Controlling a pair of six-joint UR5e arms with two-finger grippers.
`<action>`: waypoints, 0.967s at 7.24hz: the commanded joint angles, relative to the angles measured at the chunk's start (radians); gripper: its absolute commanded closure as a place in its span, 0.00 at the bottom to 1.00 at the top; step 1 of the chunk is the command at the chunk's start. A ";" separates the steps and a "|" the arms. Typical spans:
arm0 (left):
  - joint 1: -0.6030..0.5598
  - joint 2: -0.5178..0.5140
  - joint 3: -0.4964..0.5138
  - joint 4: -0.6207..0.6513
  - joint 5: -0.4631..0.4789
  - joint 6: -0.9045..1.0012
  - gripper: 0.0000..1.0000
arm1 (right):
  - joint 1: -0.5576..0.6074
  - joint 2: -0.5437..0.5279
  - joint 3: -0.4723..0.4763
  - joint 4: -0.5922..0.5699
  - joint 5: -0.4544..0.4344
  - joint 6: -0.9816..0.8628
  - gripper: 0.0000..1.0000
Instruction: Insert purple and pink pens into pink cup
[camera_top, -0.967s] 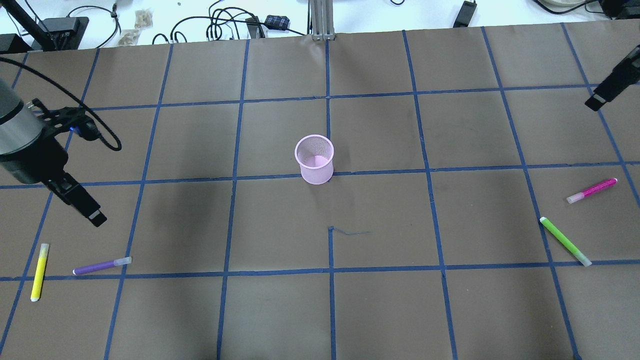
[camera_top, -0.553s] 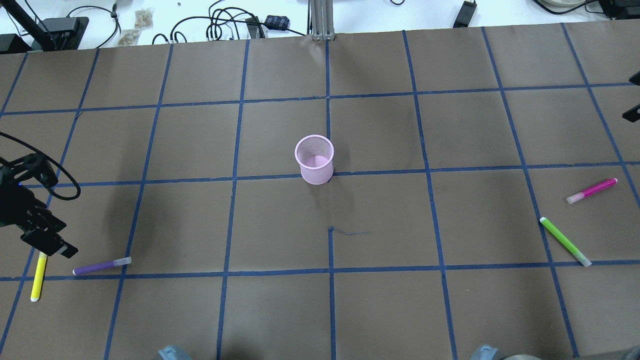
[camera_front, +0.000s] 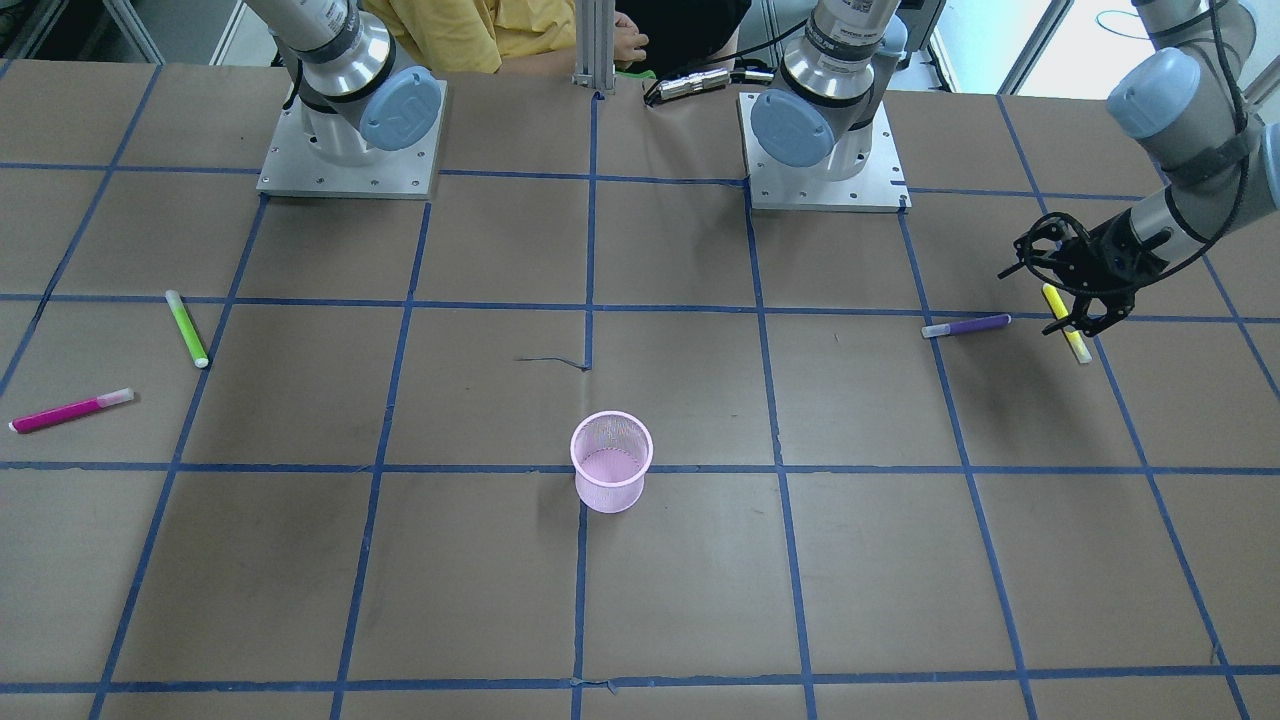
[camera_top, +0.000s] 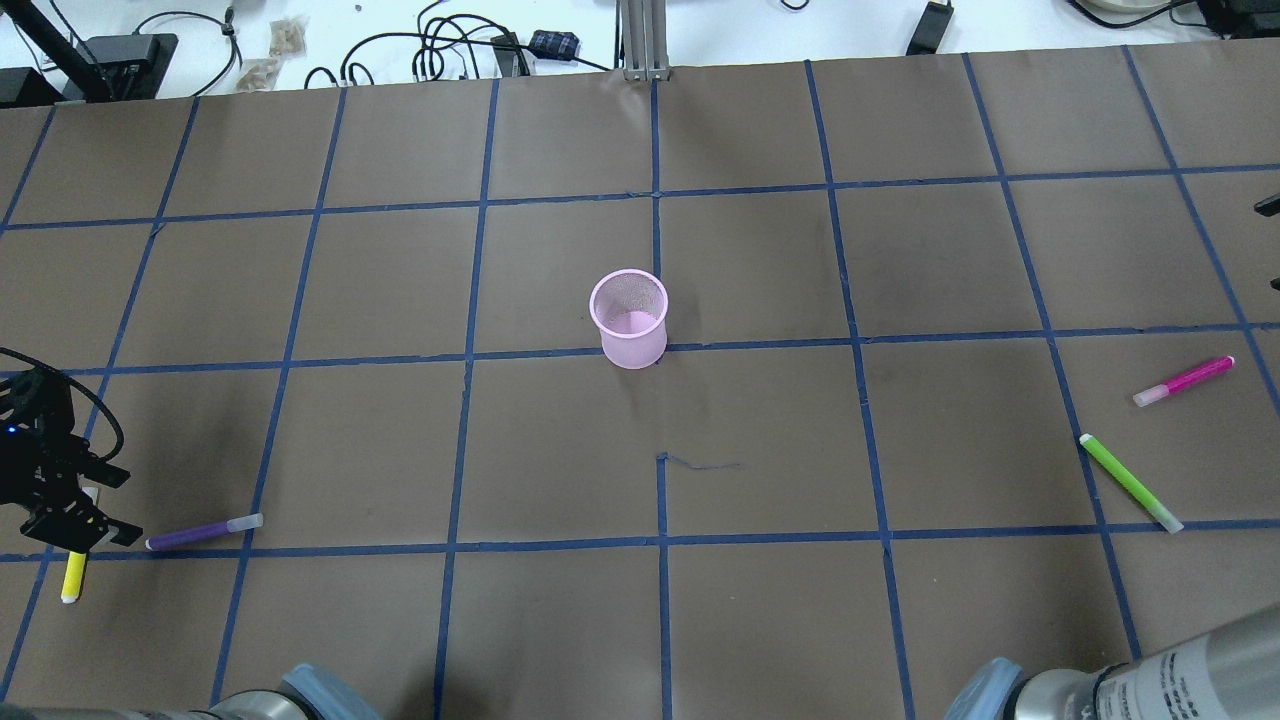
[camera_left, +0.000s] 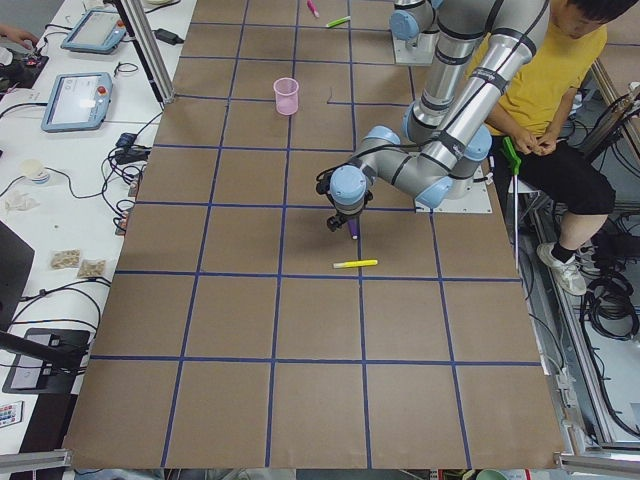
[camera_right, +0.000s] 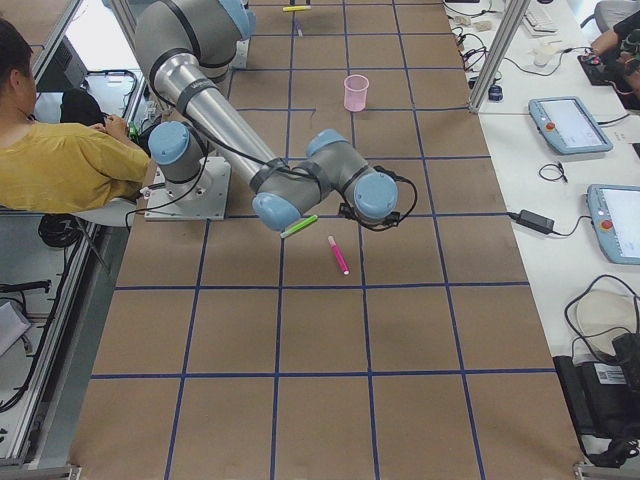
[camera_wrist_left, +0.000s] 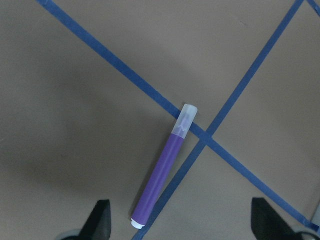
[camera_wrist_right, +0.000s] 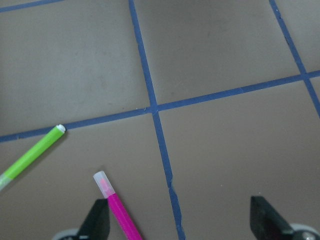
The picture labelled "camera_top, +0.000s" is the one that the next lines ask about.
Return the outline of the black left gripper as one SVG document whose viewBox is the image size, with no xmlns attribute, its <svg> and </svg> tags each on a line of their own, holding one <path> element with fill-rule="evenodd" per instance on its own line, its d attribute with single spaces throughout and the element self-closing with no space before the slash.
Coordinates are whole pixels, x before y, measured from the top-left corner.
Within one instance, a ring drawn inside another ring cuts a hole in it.
<svg viewBox="0 0 1280 720">
<path fill-rule="evenodd" d="M 20 533 L 33 541 L 67 551 L 131 547 L 143 529 L 108 516 L 81 484 L 118 488 L 131 477 L 111 462 L 122 434 L 106 456 L 76 434 L 72 393 L 82 389 L 51 368 L 3 379 L 1 501 L 28 512 Z"/>
</svg>

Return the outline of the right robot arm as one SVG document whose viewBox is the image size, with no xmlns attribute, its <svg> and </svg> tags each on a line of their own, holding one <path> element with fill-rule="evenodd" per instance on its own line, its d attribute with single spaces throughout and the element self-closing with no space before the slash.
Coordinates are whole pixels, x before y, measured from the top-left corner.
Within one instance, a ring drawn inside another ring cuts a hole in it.
<svg viewBox="0 0 1280 720">
<path fill-rule="evenodd" d="M 1135 662 L 1027 675 L 984 665 L 946 719 L 1276 719 L 1279 607 L 1272 605 Z"/>
</svg>

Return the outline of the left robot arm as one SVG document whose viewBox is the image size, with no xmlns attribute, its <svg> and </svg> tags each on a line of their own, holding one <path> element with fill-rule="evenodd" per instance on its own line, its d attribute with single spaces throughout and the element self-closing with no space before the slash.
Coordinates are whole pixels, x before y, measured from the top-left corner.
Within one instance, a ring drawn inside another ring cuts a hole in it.
<svg viewBox="0 0 1280 720">
<path fill-rule="evenodd" d="M 141 527 L 106 515 L 82 483 L 118 488 L 131 474 L 114 465 L 124 432 L 105 402 L 55 366 L 9 348 L 27 365 L 3 378 L 3 503 L 24 509 L 20 533 L 87 557 L 102 544 L 131 547 Z M 73 395 L 106 420 L 114 443 L 105 455 L 76 432 Z M 3 705 L 5 719 L 378 719 L 379 712 L 324 667 L 301 664 L 274 689 L 244 691 L 207 708 L 36 708 Z"/>
</svg>

